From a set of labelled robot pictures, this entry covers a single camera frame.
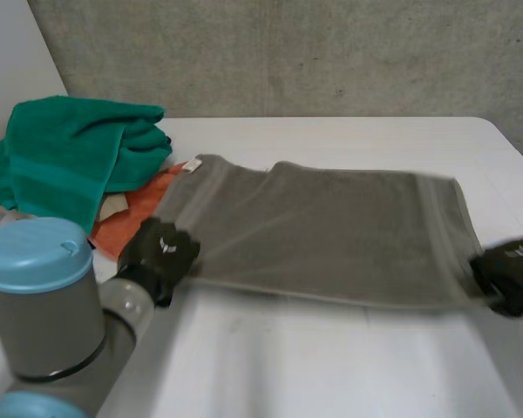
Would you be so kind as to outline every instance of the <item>light blue cap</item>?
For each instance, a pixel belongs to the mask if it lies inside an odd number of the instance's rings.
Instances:
[[[0,418],[89,418],[70,403],[35,392],[8,392],[0,398]]]
[[[44,293],[67,287],[91,268],[85,232],[66,219],[24,219],[0,226],[0,292]]]

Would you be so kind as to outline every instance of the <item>white table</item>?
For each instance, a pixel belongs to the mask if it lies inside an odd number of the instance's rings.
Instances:
[[[484,245],[523,235],[523,158],[478,118],[166,119],[173,161],[451,175]],[[98,260],[103,280],[113,264]],[[523,417],[523,320],[194,287],[156,314],[100,417]]]

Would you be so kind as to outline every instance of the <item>orange towel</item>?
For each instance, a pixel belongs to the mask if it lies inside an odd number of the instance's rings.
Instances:
[[[158,172],[140,189],[127,192],[127,211],[114,213],[101,222],[95,222],[89,237],[93,245],[107,257],[118,260],[128,241],[138,231],[141,222],[153,215],[168,185],[182,171],[184,164]]]

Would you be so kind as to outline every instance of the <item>cloth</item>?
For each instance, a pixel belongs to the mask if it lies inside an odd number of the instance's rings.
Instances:
[[[128,210],[114,213],[95,223],[89,240],[107,257],[117,260],[130,239],[139,230],[141,222],[149,218],[163,198],[166,188],[182,171],[184,164],[175,165],[157,173],[140,189],[126,193]]]
[[[114,213],[128,209],[128,201],[124,193],[108,194],[103,197],[101,208],[98,210],[97,220],[110,218]]]
[[[485,304],[456,180],[198,159],[156,210],[201,243],[193,280],[374,307]]]
[[[105,192],[143,186],[171,152],[158,106],[55,96],[18,104],[0,142],[0,205],[90,232]]]

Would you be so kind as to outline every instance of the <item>tag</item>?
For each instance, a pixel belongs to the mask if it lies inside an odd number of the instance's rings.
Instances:
[[[194,158],[185,163],[182,167],[182,170],[184,170],[185,172],[195,172],[202,164],[203,163],[200,159]]]

